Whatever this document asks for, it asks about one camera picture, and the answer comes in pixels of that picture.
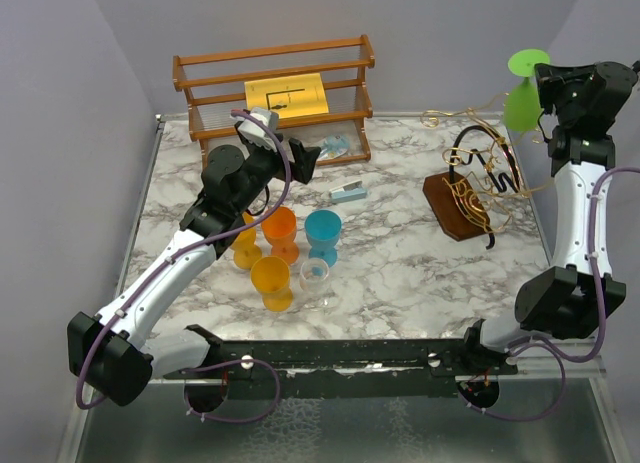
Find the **orange wine glass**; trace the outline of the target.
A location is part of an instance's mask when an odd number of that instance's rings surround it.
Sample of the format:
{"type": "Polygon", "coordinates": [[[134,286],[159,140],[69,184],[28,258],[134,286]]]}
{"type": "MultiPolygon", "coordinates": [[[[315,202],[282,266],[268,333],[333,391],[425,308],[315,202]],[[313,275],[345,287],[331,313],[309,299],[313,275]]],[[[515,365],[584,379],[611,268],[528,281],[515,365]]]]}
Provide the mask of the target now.
{"type": "Polygon", "coordinates": [[[283,259],[289,266],[299,257],[299,248],[295,243],[297,219],[294,212],[280,206],[261,223],[266,241],[271,246],[271,255],[283,259]]]}

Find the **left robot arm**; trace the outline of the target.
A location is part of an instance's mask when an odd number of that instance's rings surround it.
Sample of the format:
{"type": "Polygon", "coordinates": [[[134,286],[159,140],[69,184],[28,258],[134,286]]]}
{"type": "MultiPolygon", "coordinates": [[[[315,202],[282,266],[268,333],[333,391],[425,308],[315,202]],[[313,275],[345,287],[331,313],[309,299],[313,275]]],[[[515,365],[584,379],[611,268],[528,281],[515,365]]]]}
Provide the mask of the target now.
{"type": "Polygon", "coordinates": [[[320,155],[292,138],[289,146],[265,149],[240,138],[208,155],[203,188],[171,241],[152,265],[112,303],[90,316],[76,314],[67,326],[68,359],[76,376],[76,404],[88,410],[90,385],[119,406],[133,402],[150,380],[181,370],[206,378],[220,368],[214,338],[192,325],[169,337],[148,339],[160,317],[205,269],[247,230],[243,216],[274,178],[285,184],[308,183],[320,155]]]}

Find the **clear wine glass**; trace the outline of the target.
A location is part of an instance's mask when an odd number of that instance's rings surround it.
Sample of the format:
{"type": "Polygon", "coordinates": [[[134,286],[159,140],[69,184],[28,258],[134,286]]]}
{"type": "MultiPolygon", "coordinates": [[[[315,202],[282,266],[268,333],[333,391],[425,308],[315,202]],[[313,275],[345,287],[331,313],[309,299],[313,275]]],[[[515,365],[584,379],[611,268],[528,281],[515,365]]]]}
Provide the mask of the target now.
{"type": "Polygon", "coordinates": [[[332,310],[336,307],[331,288],[330,267],[320,258],[305,261],[299,273],[302,306],[312,310],[332,310]]]}

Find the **blue wine glass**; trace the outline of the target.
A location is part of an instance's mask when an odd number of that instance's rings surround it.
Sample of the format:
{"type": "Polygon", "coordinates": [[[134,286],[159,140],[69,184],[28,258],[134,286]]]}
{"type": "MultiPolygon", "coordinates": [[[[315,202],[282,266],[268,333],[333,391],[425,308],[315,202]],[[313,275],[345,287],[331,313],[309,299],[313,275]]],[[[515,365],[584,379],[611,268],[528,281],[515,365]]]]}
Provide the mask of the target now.
{"type": "Polygon", "coordinates": [[[339,215],[327,209],[316,210],[306,218],[304,230],[310,245],[308,257],[322,259],[333,267],[338,259],[336,245],[342,230],[339,215]]]}

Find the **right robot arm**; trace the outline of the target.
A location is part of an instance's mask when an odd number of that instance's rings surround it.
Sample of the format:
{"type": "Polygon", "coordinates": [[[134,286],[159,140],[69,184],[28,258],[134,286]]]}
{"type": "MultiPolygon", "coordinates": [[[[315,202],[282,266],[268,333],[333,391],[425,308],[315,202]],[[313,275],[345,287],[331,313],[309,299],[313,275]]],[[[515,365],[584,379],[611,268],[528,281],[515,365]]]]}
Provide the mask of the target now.
{"type": "Polygon", "coordinates": [[[537,63],[534,75],[538,113],[557,120],[547,143],[557,196],[553,258],[520,288],[512,312],[467,328],[459,361],[472,374],[536,342],[566,361],[590,361],[603,346],[607,317],[626,298],[607,253],[609,184],[622,170],[608,131],[638,84],[639,66],[537,63]]]}

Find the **green wine glass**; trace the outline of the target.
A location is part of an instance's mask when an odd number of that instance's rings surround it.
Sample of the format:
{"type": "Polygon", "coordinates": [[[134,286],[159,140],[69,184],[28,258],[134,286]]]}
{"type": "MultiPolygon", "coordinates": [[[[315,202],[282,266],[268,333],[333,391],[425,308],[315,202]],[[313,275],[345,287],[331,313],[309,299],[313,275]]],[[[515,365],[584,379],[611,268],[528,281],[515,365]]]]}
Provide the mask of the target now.
{"type": "Polygon", "coordinates": [[[507,67],[520,82],[505,99],[503,121],[508,130],[523,133],[536,128],[542,108],[535,82],[535,65],[549,63],[549,54],[537,48],[520,50],[509,58],[507,67]]]}

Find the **yellow wine glass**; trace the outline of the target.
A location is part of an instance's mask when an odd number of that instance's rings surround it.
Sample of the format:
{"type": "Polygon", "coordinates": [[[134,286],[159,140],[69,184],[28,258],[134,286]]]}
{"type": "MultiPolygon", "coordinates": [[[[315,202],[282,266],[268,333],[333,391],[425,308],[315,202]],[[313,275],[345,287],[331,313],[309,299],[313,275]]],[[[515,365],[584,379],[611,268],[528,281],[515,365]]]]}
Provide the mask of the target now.
{"type": "Polygon", "coordinates": [[[250,279],[268,310],[282,312],[291,306],[290,269],[283,259],[277,256],[259,259],[251,268],[250,279]]]}
{"type": "Polygon", "coordinates": [[[242,270],[250,270],[262,258],[262,250],[256,244],[257,230],[251,227],[239,233],[231,245],[234,264],[242,270]]]}

